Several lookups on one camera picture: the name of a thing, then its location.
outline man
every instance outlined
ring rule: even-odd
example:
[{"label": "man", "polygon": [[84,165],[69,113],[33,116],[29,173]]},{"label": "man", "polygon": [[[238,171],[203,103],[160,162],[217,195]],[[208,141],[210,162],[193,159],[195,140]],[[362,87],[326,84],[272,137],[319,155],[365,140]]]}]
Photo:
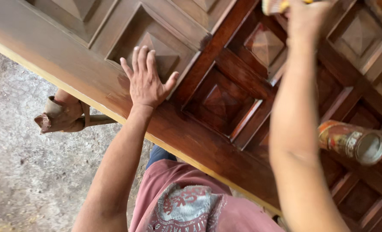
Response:
[{"label": "man", "polygon": [[[269,143],[281,208],[293,232],[348,232],[326,185],[317,146],[315,49],[330,3],[291,0],[290,5],[287,69],[273,107]],[[152,112],[178,77],[174,72],[161,84],[155,51],[145,46],[134,49],[132,60],[133,70],[121,58],[131,81],[131,113],[102,159],[74,231],[127,230],[127,200],[144,135]],[[233,198],[224,184],[154,147],[130,231],[282,230],[255,204]]]}]

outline concrete floor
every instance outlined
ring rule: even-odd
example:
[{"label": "concrete floor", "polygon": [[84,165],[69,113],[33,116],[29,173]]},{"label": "concrete floor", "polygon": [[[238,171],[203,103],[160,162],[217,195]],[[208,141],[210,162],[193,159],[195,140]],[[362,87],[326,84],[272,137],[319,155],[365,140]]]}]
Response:
[{"label": "concrete floor", "polygon": [[[111,124],[40,134],[33,118],[56,90],[0,54],[0,232],[70,231],[102,156],[121,128]],[[144,140],[128,202],[129,223],[152,146]]]}]

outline pink t-shirt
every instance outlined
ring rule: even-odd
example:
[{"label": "pink t-shirt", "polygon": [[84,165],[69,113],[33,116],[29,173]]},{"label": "pink t-shirt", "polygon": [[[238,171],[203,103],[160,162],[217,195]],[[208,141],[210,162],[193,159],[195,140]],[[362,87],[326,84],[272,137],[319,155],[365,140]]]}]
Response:
[{"label": "pink t-shirt", "polygon": [[283,232],[258,206],[186,163],[163,159],[144,173],[130,232]]}]

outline paint can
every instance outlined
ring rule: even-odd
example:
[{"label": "paint can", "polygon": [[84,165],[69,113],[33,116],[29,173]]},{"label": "paint can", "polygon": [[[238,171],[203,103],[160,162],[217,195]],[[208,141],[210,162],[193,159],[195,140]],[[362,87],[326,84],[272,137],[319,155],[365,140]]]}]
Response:
[{"label": "paint can", "polygon": [[382,158],[382,132],[328,120],[318,127],[320,148],[335,151],[363,165],[373,165]]}]

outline wooden door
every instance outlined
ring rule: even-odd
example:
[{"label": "wooden door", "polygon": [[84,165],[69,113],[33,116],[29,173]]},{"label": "wooden door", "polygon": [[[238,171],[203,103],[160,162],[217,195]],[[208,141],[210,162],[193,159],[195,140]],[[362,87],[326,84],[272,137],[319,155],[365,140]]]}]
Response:
[{"label": "wooden door", "polygon": [[[287,20],[266,17],[258,2],[252,6],[229,39],[214,36],[210,53],[201,55],[171,102],[239,148],[239,156],[268,163],[264,154],[287,58]],[[317,81],[322,120],[382,130],[382,10],[370,1],[339,1],[323,33]],[[326,151],[321,160],[349,227],[382,231],[382,161],[363,167]]]},{"label": "wooden door", "polygon": [[[118,59],[154,48],[163,82],[182,75],[147,139],[280,213],[267,145],[286,25],[259,0],[0,0],[0,52],[124,123],[132,102]],[[373,1],[336,3],[317,89],[322,121],[382,130],[382,8]],[[350,228],[382,231],[382,161],[364,167],[325,151],[321,160]]]}]

